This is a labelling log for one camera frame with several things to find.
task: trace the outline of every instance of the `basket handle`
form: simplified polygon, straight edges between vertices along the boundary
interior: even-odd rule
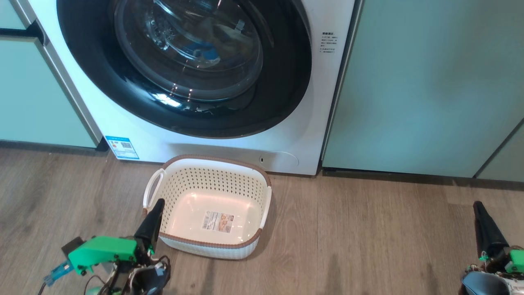
[[[146,190],[144,191],[144,203],[143,203],[143,206],[144,206],[144,209],[147,210],[147,208],[151,207],[152,203],[153,203],[153,200],[155,199],[154,196],[157,194],[157,191],[158,191],[158,185],[160,184],[160,182],[162,182],[162,179],[164,177],[164,174],[165,174],[165,170],[160,168],[159,170],[156,170],[153,175],[151,176],[151,178],[149,179],[149,182],[147,183],[147,186],[146,186]],[[151,189],[152,189],[152,186],[153,186],[153,183],[155,182],[155,180],[160,176],[160,179],[158,180],[157,182],[157,185],[155,187],[155,191],[153,192],[153,198],[151,198],[151,200],[149,200],[149,195],[151,195]]]

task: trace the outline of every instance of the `white plastic basket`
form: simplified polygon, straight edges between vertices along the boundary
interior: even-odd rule
[[[266,223],[271,182],[253,165],[178,156],[149,180],[144,213],[160,198],[166,205],[159,237],[168,246],[201,256],[243,259],[255,250]]]

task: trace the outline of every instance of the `green bracket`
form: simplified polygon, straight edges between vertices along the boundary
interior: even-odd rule
[[[509,252],[511,261],[506,265],[508,273],[524,272],[524,250],[511,250]]]
[[[80,275],[83,270],[93,272],[93,265],[102,262],[136,261],[135,240],[94,237],[69,253],[69,260],[75,271]]]

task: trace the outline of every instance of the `brown basket rim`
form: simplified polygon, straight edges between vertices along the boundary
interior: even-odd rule
[[[173,164],[174,162],[176,162],[178,160],[183,160],[183,159],[210,160],[210,161],[223,162],[223,163],[234,164],[234,165],[238,165],[238,166],[251,168],[251,169],[256,170],[257,172],[259,172],[260,174],[262,174],[262,176],[266,180],[267,186],[271,186],[271,179],[269,179],[269,175],[266,173],[266,171],[262,170],[262,168],[260,168],[260,167],[258,167],[256,165],[252,165],[252,164],[248,164],[248,163],[244,163],[244,162],[240,162],[240,161],[236,161],[236,160],[231,160],[231,159],[219,158],[219,157],[201,156],[201,155],[180,155],[180,156],[176,156],[176,157],[170,159],[169,161],[167,161],[166,163],[164,163],[164,165],[162,165],[161,168],[165,170],[165,169],[167,169],[167,167],[169,165]]]
[[[247,241],[245,241],[243,243],[240,243],[240,244],[208,243],[208,242],[202,242],[202,241],[197,241],[197,240],[184,239],[184,238],[180,238],[180,237],[176,237],[176,236],[171,236],[171,235],[168,235],[168,234],[165,234],[165,233],[162,233],[162,232],[160,232],[158,235],[161,236],[161,237],[164,237],[164,238],[168,238],[170,240],[174,240],[174,241],[178,241],[178,242],[182,242],[182,243],[186,243],[186,244],[191,244],[191,245],[195,245],[195,246],[210,247],[210,248],[220,248],[220,249],[240,249],[240,248],[244,248],[244,247],[252,244],[254,241],[256,241],[256,239],[258,239],[260,237],[261,234],[262,234],[262,229],[259,228],[257,230],[257,232],[253,235],[253,237],[251,237],[249,240],[247,240]]]
[[[264,179],[266,180],[267,186],[271,187],[271,180],[269,179],[269,175],[264,170],[262,170],[260,167],[258,167],[256,165],[251,165],[251,164],[248,164],[248,163],[236,161],[236,160],[223,159],[223,158],[219,158],[219,157],[201,156],[201,155],[180,155],[180,156],[176,156],[176,157],[170,159],[169,161],[167,161],[166,163],[164,163],[164,165],[162,165],[161,168],[165,170],[169,165],[173,164],[174,162],[176,162],[178,160],[183,160],[183,159],[210,160],[210,161],[224,162],[224,163],[228,163],[228,164],[234,164],[234,165],[239,165],[239,166],[251,168],[251,169],[256,170],[257,172],[259,172],[264,177]],[[147,209],[146,208],[144,208],[144,210],[143,210],[143,215],[144,216],[147,215]],[[244,247],[252,244],[254,241],[256,241],[256,239],[258,239],[260,237],[260,234],[262,234],[262,229],[261,228],[259,228],[256,231],[256,233],[253,235],[253,237],[251,237],[249,240],[247,240],[247,241],[245,241],[243,243],[240,243],[240,244],[208,243],[208,242],[202,242],[202,241],[197,241],[197,240],[191,240],[191,239],[185,239],[185,238],[181,238],[181,237],[177,237],[177,236],[172,236],[172,235],[168,235],[168,234],[165,234],[165,233],[162,233],[162,232],[159,233],[159,236],[164,237],[164,238],[168,238],[170,240],[182,242],[182,243],[195,245],[195,246],[210,247],[210,248],[221,248],[221,249],[240,249],[240,248],[244,248]]]

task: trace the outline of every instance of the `basket label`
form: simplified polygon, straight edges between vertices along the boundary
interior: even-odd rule
[[[233,219],[235,219],[235,216],[231,214],[207,211],[204,216],[202,229],[230,233],[233,227]]]

